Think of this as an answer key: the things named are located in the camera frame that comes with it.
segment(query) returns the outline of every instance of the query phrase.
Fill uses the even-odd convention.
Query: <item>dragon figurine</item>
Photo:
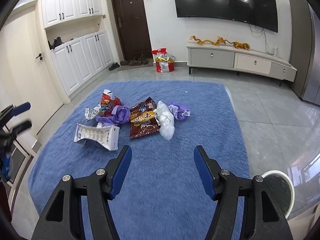
[[[228,40],[225,40],[223,39],[222,37],[219,37],[218,36],[218,39],[217,39],[217,42],[214,42],[214,41],[210,41],[210,40],[204,40],[204,41],[201,41],[201,39],[198,39],[196,36],[190,36],[190,40],[195,40],[198,44],[200,45],[203,45],[205,42],[209,42],[211,43],[212,45],[215,45],[215,46],[219,46],[220,43],[224,43],[226,44],[226,41],[229,43],[229,44],[233,44],[233,46],[237,49],[246,49],[246,50],[249,50],[250,49],[250,45],[248,43],[239,43],[237,41],[234,41],[234,42],[230,42]]]

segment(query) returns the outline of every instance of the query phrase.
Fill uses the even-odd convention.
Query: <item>clear plastic bag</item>
[[[170,140],[174,134],[174,116],[164,102],[159,101],[156,109],[160,124],[159,132],[163,138]]]

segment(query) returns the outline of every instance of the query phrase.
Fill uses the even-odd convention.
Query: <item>tv stand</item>
[[[228,45],[214,46],[188,43],[189,74],[193,68],[217,68],[288,80],[293,82],[297,70],[287,61],[255,50]]]

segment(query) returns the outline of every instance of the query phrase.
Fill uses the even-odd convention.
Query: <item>wall-mounted tv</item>
[[[223,18],[278,32],[276,0],[175,0],[178,17]]]

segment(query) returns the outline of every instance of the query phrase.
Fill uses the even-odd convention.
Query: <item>purple plastic bag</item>
[[[174,118],[183,121],[190,116],[190,109],[187,106],[179,104],[177,102],[170,102],[168,104],[169,111],[173,114]]]
[[[97,116],[97,122],[103,123],[103,126],[116,125],[129,122],[130,109],[126,106],[115,106],[111,112],[112,116]]]

